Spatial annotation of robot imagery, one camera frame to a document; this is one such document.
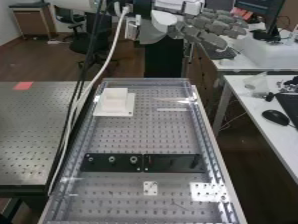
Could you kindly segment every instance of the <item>white cable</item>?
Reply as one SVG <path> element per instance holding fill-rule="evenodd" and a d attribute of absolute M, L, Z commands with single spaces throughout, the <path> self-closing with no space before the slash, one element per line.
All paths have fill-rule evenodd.
<path fill-rule="evenodd" d="M 238 119 L 239 117 L 242 117 L 246 114 L 246 112 L 243 112 L 240 115 L 238 115 L 236 117 L 234 117 L 232 119 L 230 119 L 222 126 L 219 131 L 224 130 L 226 125 L 228 125 L 235 119 Z"/>
<path fill-rule="evenodd" d="M 110 51 L 108 51 L 107 58 L 104 60 L 104 64 L 100 67 L 100 69 L 99 69 L 95 77 L 90 81 L 89 85 L 83 89 L 83 92 L 81 94 L 81 97 L 73 102 L 73 106 L 71 106 L 71 110 L 70 110 L 69 118 L 67 118 L 67 124 L 66 124 L 66 132 L 65 132 L 66 134 L 65 134 L 65 139 L 63 139 L 62 153 L 61 153 L 58 165 L 57 165 L 57 168 L 55 168 L 55 171 L 54 171 L 54 174 L 53 174 L 53 178 L 51 178 L 51 181 L 50 181 L 50 184 L 49 184 L 47 196 L 49 196 L 49 194 L 51 192 L 54 179 L 57 177 L 57 174 L 58 174 L 58 171 L 59 171 L 59 168 L 61 168 L 61 165 L 62 165 L 62 160 L 63 160 L 63 156 L 65 156 L 65 152 L 66 152 L 66 148 L 67 148 L 67 140 L 69 140 L 69 135 L 70 135 L 70 130 L 71 130 L 71 119 L 73 119 L 74 111 L 75 111 L 77 106 L 82 102 L 82 99 L 85 99 L 85 96 L 87 95 L 89 90 L 90 90 L 93 84 L 95 83 L 95 81 L 100 77 L 100 74 L 103 73 L 104 68 L 106 68 L 106 66 L 107 66 L 107 64 L 110 62 L 110 58 L 112 56 L 114 48 L 115 48 L 115 44 L 116 44 L 116 40 L 118 40 L 118 35 L 119 35 L 119 29 L 120 29 L 120 25 L 122 25 L 122 20 L 123 20 L 124 15 L 127 14 L 127 12 L 128 12 L 128 7 L 123 7 L 122 14 L 120 14 L 120 17 L 119 17 L 119 20 L 118 20 L 115 34 L 114 34 L 114 40 L 112 40 L 112 44 L 111 44 L 111 48 L 110 48 Z"/>
<path fill-rule="evenodd" d="M 114 13 L 118 17 L 120 17 L 119 3 L 118 2 L 114 2 Z"/>

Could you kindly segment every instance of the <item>office chair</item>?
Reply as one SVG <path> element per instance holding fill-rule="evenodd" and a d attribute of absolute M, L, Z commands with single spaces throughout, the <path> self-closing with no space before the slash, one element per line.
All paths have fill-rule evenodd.
<path fill-rule="evenodd" d="M 86 16 L 86 33 L 81 34 L 79 37 L 74 39 L 69 45 L 70 50 L 79 54 L 86 54 L 87 52 L 95 14 L 85 13 L 85 16 Z M 87 68 L 90 68 L 94 64 L 102 65 L 106 59 L 106 53 L 108 51 L 108 44 L 110 44 L 108 36 L 111 35 L 111 16 L 103 16 L 103 19 L 100 22 L 100 28 L 99 30 L 97 29 L 95 34 L 97 34 L 97 37 L 95 37 L 97 41 L 94 44 L 91 61 L 89 62 Z M 83 61 L 79 61 L 78 62 L 79 69 L 82 68 L 82 64 L 83 64 Z"/>
<path fill-rule="evenodd" d="M 55 19 L 65 24 L 70 24 L 67 26 L 69 29 L 73 29 L 73 34 L 63 37 L 62 41 L 66 41 L 69 38 L 74 39 L 78 38 L 78 27 L 82 28 L 82 22 L 85 21 L 85 16 L 73 14 L 73 10 L 63 9 L 57 6 L 54 6 L 54 15 Z"/>

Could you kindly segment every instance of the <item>cable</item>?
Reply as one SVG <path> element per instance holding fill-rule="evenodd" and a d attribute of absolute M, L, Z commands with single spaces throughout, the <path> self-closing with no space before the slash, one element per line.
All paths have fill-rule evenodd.
<path fill-rule="evenodd" d="M 238 119 L 239 117 L 242 117 L 246 114 L 246 112 L 243 112 L 240 115 L 238 115 L 236 117 L 234 117 L 231 120 L 228 120 L 222 126 L 219 131 L 224 130 L 224 126 L 228 125 L 235 119 Z"/>
<path fill-rule="evenodd" d="M 288 124 L 288 126 L 296 129 L 296 127 L 293 125 Z"/>
<path fill-rule="evenodd" d="M 287 18 L 287 26 L 284 25 L 284 23 L 280 21 L 280 23 L 283 24 L 283 26 L 284 26 L 284 28 L 281 28 L 280 30 L 277 30 L 277 33 L 279 33 L 279 36 L 280 36 L 280 32 L 283 31 L 283 30 L 287 30 L 288 29 L 288 27 L 289 27 L 289 25 L 291 25 L 291 20 L 289 20 L 289 17 L 288 16 L 277 16 L 277 19 L 279 18 Z"/>
<path fill-rule="evenodd" d="M 102 20 L 104 18 L 104 15 L 106 15 L 106 12 L 107 12 L 107 9 L 108 7 L 111 6 L 111 4 L 115 2 L 116 0 L 112 0 L 108 5 L 106 6 L 106 9 L 102 13 L 102 16 L 99 18 L 99 10 L 100 10 L 100 7 L 102 7 L 102 2 L 103 1 L 99 1 L 99 5 L 97 7 L 97 11 L 95 11 L 95 18 L 94 18 L 94 24 L 93 24 L 93 28 L 91 28 L 91 35 L 90 35 L 90 43 L 89 43 L 89 46 L 87 46 L 87 52 L 86 52 L 86 57 L 85 57 L 85 61 L 83 61 L 83 65 L 82 65 L 82 69 L 79 71 L 79 76 L 78 76 L 78 80 L 77 80 L 77 83 L 75 83 L 75 87 L 74 87 L 74 91 L 73 91 L 73 95 L 70 97 L 70 102 L 69 102 L 69 106 L 67 106 L 67 111 L 66 111 L 66 118 L 65 118 L 65 122 L 63 122 L 63 127 L 62 127 L 62 133 L 61 133 L 61 137 L 59 137 L 59 142 L 58 142 L 58 151 L 55 153 L 55 156 L 54 158 L 57 159 L 59 157 L 59 152 L 62 150 L 62 144 L 63 144 L 63 139 L 65 139 L 65 132 L 66 132 L 66 124 L 69 122 L 69 115 L 70 115 L 70 110 L 71 110 L 71 106 L 73 106 L 73 101 L 74 99 L 78 99 L 79 95 L 81 95 L 81 92 L 82 92 L 82 88 L 83 88 L 83 82 L 85 82 L 85 76 L 86 76 L 86 72 L 87 72 L 87 66 L 89 66 L 89 61 L 91 59 L 91 56 L 93 56 L 93 52 L 94 52 L 94 43 L 97 41 L 97 37 L 98 37 L 98 34 L 100 32 L 104 31 L 104 29 L 99 29 L 100 27 L 100 23 L 102 23 Z"/>
<path fill-rule="evenodd" d="M 99 5 L 97 7 L 95 19 L 94 19 L 94 24 L 93 24 L 93 29 L 91 29 L 91 36 L 90 36 L 91 40 L 90 40 L 90 44 L 89 44 L 89 47 L 87 47 L 87 52 L 86 52 L 86 57 L 85 57 L 82 69 L 79 71 L 78 80 L 77 80 L 77 83 L 75 83 L 75 86 L 74 86 L 74 90 L 73 90 L 73 94 L 71 94 L 71 97 L 70 97 L 70 102 L 69 102 L 69 105 L 67 105 L 66 118 L 65 118 L 63 127 L 62 127 L 62 133 L 61 133 L 61 137 L 59 137 L 59 141 L 58 141 L 58 152 L 57 152 L 57 155 L 58 155 L 58 153 L 61 151 L 61 148 L 62 148 L 65 131 L 66 131 L 66 124 L 67 124 L 67 120 L 69 120 L 69 114 L 70 114 L 70 110 L 71 110 L 73 101 L 79 96 L 79 92 L 77 94 L 77 90 L 78 90 L 78 88 L 81 89 L 82 86 L 83 86 L 86 68 L 87 68 L 89 60 L 90 60 L 90 57 L 91 57 L 91 54 L 93 54 L 93 49 L 94 49 L 94 42 L 95 42 L 95 36 L 97 36 L 95 35 L 95 31 L 97 31 L 97 24 L 98 24 L 98 18 L 99 18 L 98 15 L 99 15 L 100 7 L 102 7 L 102 2 L 103 1 L 99 1 Z"/>
<path fill-rule="evenodd" d="M 53 174 L 53 178 L 51 178 L 51 181 L 50 181 L 50 184 L 49 184 L 47 195 L 49 195 L 50 192 L 51 192 L 54 179 L 55 179 L 55 177 L 57 177 L 58 170 L 59 170 L 59 167 L 61 167 L 61 164 L 62 164 L 62 160 L 63 160 L 63 156 L 65 156 L 65 152 L 66 152 L 67 140 L 69 140 L 70 129 L 71 129 L 71 119 L 73 119 L 73 114 L 74 114 L 74 111 L 75 111 L 77 106 L 78 106 L 79 103 L 82 102 L 82 99 L 83 99 L 85 96 L 87 95 L 87 92 L 89 92 L 89 90 L 90 90 L 90 88 L 91 88 L 94 82 L 95 82 L 97 79 L 100 77 L 100 74 L 103 73 L 104 68 L 106 68 L 106 66 L 107 66 L 107 64 L 108 64 L 108 61 L 110 61 L 110 58 L 111 58 L 111 55 L 112 55 L 112 52 L 114 52 L 114 48 L 115 48 L 115 44 L 116 44 L 116 40 L 118 40 L 119 29 L 120 29 L 120 25 L 122 25 L 123 17 L 124 17 L 124 15 L 126 15 L 127 12 L 128 12 L 128 8 L 127 8 L 127 7 L 123 7 L 123 9 L 122 9 L 122 14 L 120 14 L 119 21 L 118 21 L 118 25 L 116 25 L 115 34 L 114 34 L 114 40 L 112 40 L 112 44 L 111 44 L 111 48 L 110 48 L 110 51 L 108 51 L 108 55 L 107 55 L 104 64 L 103 64 L 103 66 L 100 67 L 99 72 L 97 73 L 95 77 L 94 77 L 93 80 L 90 81 L 89 85 L 87 85 L 86 88 L 83 89 L 83 92 L 82 92 L 79 98 L 74 101 L 73 106 L 71 106 L 71 109 L 70 109 L 69 119 L 67 119 L 67 124 L 66 124 L 66 135 L 65 135 L 65 141 L 63 141 L 62 153 L 61 153 L 61 157 L 59 157 L 58 165 L 57 165 L 57 168 L 55 168 L 55 172 L 54 172 L 54 174 Z"/>

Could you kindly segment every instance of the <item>black bracket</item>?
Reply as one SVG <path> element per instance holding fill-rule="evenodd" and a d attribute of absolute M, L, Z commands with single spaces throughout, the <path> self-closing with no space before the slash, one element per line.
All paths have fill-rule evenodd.
<path fill-rule="evenodd" d="M 86 153 L 82 172 L 203 173 L 199 154 Z"/>
<path fill-rule="evenodd" d="M 203 173 L 199 154 L 146 154 L 143 172 L 147 173 Z"/>
<path fill-rule="evenodd" d="M 142 172 L 140 154 L 86 153 L 82 172 Z"/>

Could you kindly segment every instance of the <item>black cable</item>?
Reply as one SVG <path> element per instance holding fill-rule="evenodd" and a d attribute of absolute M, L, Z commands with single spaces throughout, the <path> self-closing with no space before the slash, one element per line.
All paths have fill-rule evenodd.
<path fill-rule="evenodd" d="M 118 1 L 120 1 L 120 0 L 112 0 L 111 2 L 108 2 L 107 6 L 104 8 L 104 11 L 100 14 L 100 19 L 99 19 L 99 22 L 98 22 L 98 28 L 100 26 L 102 20 L 103 20 L 103 18 L 106 16 L 106 13 L 107 13 L 107 10 L 108 10 L 110 6 L 114 4 L 114 2 L 118 2 Z M 94 40 L 91 40 L 91 41 L 95 42 L 97 37 L 98 37 L 98 34 L 99 34 L 99 32 L 97 32 L 97 30 L 95 30 L 95 36 L 93 37 Z M 77 98 L 79 98 L 79 96 L 81 96 L 81 92 L 82 92 L 82 88 L 83 88 L 83 83 L 85 83 L 85 77 L 83 77 L 82 82 L 81 82 L 81 87 L 79 87 L 79 92 L 78 92 Z"/>
<path fill-rule="evenodd" d="M 57 148 L 57 153 L 55 153 L 55 156 L 54 156 L 54 161 L 58 158 L 59 151 L 61 151 L 61 148 L 62 148 L 65 131 L 66 131 L 66 126 L 67 126 L 67 121 L 69 121 L 69 117 L 70 117 L 70 111 L 71 111 L 71 106 L 73 106 L 74 98 L 75 98 L 75 95 L 77 95 L 78 86 L 79 86 L 79 92 L 78 92 L 78 95 L 77 95 L 77 99 L 79 98 L 79 95 L 81 95 L 81 92 L 82 92 L 82 87 L 83 87 L 83 82 L 85 82 L 85 76 L 86 76 L 86 71 L 87 71 L 87 66 L 89 66 L 89 61 L 91 59 L 93 52 L 94 52 L 94 43 L 95 43 L 95 40 L 97 40 L 97 35 L 99 34 L 99 32 L 97 32 L 97 30 L 99 29 L 99 26 L 100 26 L 100 23 L 102 23 L 102 19 L 103 19 L 106 13 L 107 13 L 108 7 L 116 1 L 120 1 L 120 0 L 112 0 L 107 4 L 107 6 L 104 8 L 104 11 L 102 13 L 102 16 L 100 16 L 99 21 L 98 21 L 98 18 L 99 18 L 99 10 L 100 10 L 102 2 L 103 1 L 99 1 L 99 4 L 98 4 L 98 8 L 97 8 L 97 11 L 95 11 L 94 24 L 93 24 L 93 28 L 91 28 L 90 43 L 89 43 L 86 57 L 85 57 L 82 69 L 79 71 L 79 76 L 78 76 L 78 80 L 77 80 L 77 83 L 75 83 L 74 91 L 73 91 L 73 94 L 71 94 L 70 102 L 69 102 L 69 105 L 67 105 L 66 118 L 65 118 L 63 127 L 62 127 L 62 133 L 61 133 L 61 137 L 59 137 L 59 141 L 58 141 L 58 148 Z"/>
<path fill-rule="evenodd" d="M 85 80 L 86 68 L 87 68 L 86 65 L 89 64 L 89 60 L 91 58 L 93 48 L 94 48 L 94 41 L 95 41 L 94 36 L 95 36 L 95 31 L 97 31 L 95 28 L 97 28 L 97 25 L 98 25 L 98 18 L 99 18 L 98 15 L 99 15 L 100 7 L 102 7 L 102 2 L 103 1 L 99 1 L 98 8 L 97 8 L 97 11 L 95 11 L 95 19 L 94 19 L 94 24 L 93 24 L 93 28 L 91 28 L 90 43 L 89 43 L 89 47 L 87 47 L 87 52 L 86 52 L 86 56 L 85 56 L 82 69 L 79 70 L 79 76 L 78 76 L 75 86 L 74 86 L 74 90 L 73 90 L 73 94 L 71 94 L 71 97 L 70 97 L 70 102 L 69 102 L 69 105 L 67 105 L 66 118 L 65 118 L 62 132 L 61 132 L 61 136 L 59 136 L 59 140 L 58 140 L 58 148 L 57 148 L 57 153 L 55 153 L 55 156 L 54 156 L 54 161 L 57 161 L 57 158 L 59 157 L 59 152 L 61 152 L 61 149 L 62 149 L 66 126 L 67 126 L 67 121 L 69 121 L 69 117 L 70 117 L 70 111 L 71 111 L 71 106 L 73 106 L 74 98 L 75 98 L 75 95 L 77 95 L 77 91 L 78 91 L 78 88 L 81 89 L 82 86 L 83 86 L 83 80 Z M 55 171 L 55 168 L 54 168 L 55 166 L 57 166 L 57 164 L 53 164 L 53 168 L 50 170 L 50 175 L 49 175 L 50 177 L 51 177 L 51 175 Z"/>

